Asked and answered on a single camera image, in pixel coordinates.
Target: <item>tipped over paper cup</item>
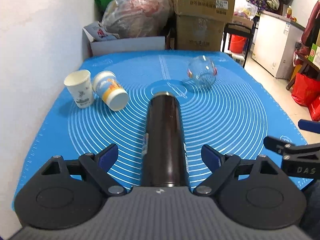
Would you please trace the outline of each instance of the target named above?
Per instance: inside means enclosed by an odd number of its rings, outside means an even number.
[[[117,82],[116,75],[111,71],[98,73],[92,81],[92,87],[112,111],[124,109],[129,101],[127,92]]]
[[[79,108],[86,108],[94,102],[90,76],[90,71],[78,70],[70,73],[63,82]]]

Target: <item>blue silicone mat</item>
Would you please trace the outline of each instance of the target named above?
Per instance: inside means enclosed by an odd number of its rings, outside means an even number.
[[[211,89],[197,88],[187,77],[190,59],[202,54],[218,69]],[[128,105],[112,112],[96,97],[92,106],[79,109],[64,89],[28,152],[17,192],[51,156],[77,159],[87,152],[98,153],[110,143],[118,145],[119,157],[109,174],[127,189],[139,185],[148,102],[153,94],[164,90],[173,93],[181,105],[192,188],[211,174],[201,160],[204,144],[245,159],[266,154],[280,165],[281,157],[263,147],[266,135],[297,145],[306,143],[262,85],[224,53],[118,53],[88,59],[80,69],[88,69],[92,78],[103,70],[114,72],[130,96]],[[292,180],[300,189],[311,181]]]

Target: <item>red gift bag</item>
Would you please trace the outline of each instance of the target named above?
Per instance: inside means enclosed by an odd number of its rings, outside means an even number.
[[[313,121],[320,120],[320,96],[317,96],[316,99],[308,106],[311,119]]]
[[[309,106],[316,96],[320,94],[320,81],[297,73],[292,98],[301,106]]]

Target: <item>clear glass bowl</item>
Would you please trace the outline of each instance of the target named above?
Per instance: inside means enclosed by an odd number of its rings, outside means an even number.
[[[193,58],[188,67],[188,77],[199,87],[211,87],[217,79],[217,68],[206,56]]]

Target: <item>wooden table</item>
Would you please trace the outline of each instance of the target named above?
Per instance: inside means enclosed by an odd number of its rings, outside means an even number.
[[[300,70],[298,71],[298,73],[300,74],[304,74],[306,73],[310,67],[314,68],[316,71],[318,71],[318,73],[320,74],[320,70],[319,68],[313,64],[311,61],[308,60],[308,58],[303,55],[302,53],[298,52],[297,53],[298,57],[303,61],[303,65],[302,67],[300,68]],[[294,83],[296,82],[296,77],[294,77],[290,82],[289,84],[286,86],[286,89],[287,90],[290,90],[290,88],[294,85]]]

